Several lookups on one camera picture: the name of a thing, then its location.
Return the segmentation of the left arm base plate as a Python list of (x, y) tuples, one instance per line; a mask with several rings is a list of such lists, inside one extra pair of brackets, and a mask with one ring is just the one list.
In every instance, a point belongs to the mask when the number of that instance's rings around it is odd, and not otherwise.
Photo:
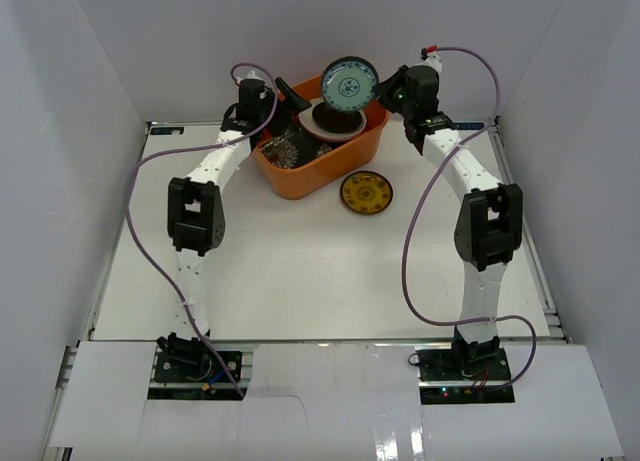
[(160, 348), (147, 398), (164, 401), (242, 401), (243, 353), (220, 351), (222, 362), (204, 346)]

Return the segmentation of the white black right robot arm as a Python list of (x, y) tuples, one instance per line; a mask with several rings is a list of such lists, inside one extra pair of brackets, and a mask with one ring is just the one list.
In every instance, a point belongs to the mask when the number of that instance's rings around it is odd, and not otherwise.
[(379, 83), (382, 107), (403, 119), (405, 135), (436, 168), (460, 201), (453, 233), (464, 265), (460, 317), (443, 357), (447, 368), (472, 380), (497, 356), (496, 319), (502, 279), (522, 243), (523, 192), (493, 176), (467, 149), (466, 138), (438, 105), (439, 72), (427, 64), (403, 66)]

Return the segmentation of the cream round plate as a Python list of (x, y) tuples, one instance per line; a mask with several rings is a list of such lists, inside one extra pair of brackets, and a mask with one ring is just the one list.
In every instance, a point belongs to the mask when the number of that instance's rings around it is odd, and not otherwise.
[(362, 110), (357, 111), (360, 112), (362, 114), (363, 117), (363, 121), (362, 124), (360, 126), (360, 128), (352, 133), (349, 134), (332, 134), (329, 133), (321, 128), (319, 128), (316, 123), (313, 121), (312, 119), (312, 110), (313, 108), (319, 104), (324, 102), (321, 98), (315, 98), (312, 99), (310, 101), (312, 107), (302, 111), (299, 115), (298, 115), (298, 120), (300, 125), (310, 134), (312, 134), (314, 137), (319, 138), (323, 141), (329, 142), (329, 143), (344, 143), (347, 142), (357, 136), (359, 136), (360, 134), (362, 134), (364, 132), (364, 129), (366, 127), (367, 124), (367, 117), (364, 114), (364, 112)]

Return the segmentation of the black round plate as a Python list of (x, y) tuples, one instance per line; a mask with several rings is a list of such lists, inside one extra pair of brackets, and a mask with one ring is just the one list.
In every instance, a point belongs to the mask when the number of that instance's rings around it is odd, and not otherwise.
[(363, 121), (360, 112), (343, 112), (322, 102), (312, 110), (312, 119), (316, 125), (332, 134), (349, 134), (357, 131)]

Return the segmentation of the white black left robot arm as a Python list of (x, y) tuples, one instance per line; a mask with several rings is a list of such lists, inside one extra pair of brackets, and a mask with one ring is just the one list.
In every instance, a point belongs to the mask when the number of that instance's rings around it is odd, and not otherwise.
[(158, 381), (205, 382), (222, 377), (237, 381), (240, 355), (213, 354), (202, 342), (209, 333), (210, 280), (205, 273), (212, 252), (226, 231), (222, 194), (234, 172), (252, 154), (270, 170), (298, 171), (325, 152), (299, 122), (311, 108), (283, 78), (269, 88), (259, 78), (239, 82), (238, 100), (225, 112), (220, 133), (212, 149), (185, 177), (174, 177), (168, 185), (167, 231), (177, 255), (174, 285), (193, 328), (191, 339), (176, 333), (159, 337)]

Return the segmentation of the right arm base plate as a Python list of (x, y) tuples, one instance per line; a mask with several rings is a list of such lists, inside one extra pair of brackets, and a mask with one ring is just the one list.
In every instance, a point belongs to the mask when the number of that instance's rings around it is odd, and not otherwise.
[(423, 406), (513, 404), (511, 370), (505, 350), (469, 367), (460, 367), (451, 349), (421, 349), (407, 358), (418, 371), (420, 401)]

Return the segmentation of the yellow patterned round plate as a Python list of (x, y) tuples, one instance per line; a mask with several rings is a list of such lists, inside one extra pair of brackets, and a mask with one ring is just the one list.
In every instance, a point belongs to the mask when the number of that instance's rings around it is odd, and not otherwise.
[(394, 191), (383, 175), (361, 170), (350, 173), (339, 188), (341, 203), (352, 213), (372, 216), (385, 211), (392, 203)]

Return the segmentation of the black square floral plate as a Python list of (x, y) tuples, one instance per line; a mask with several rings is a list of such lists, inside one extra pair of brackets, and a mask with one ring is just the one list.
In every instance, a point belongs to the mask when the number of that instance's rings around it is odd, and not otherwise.
[(332, 150), (329, 143), (296, 126), (270, 139), (260, 148), (267, 161), (281, 169), (301, 168)]

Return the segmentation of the blue patterned round plate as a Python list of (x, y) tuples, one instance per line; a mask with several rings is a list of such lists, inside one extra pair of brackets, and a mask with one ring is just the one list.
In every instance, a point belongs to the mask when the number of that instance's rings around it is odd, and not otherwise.
[(369, 61), (346, 56), (335, 60), (324, 70), (320, 79), (321, 97), (333, 110), (357, 112), (375, 99), (378, 83), (378, 72)]

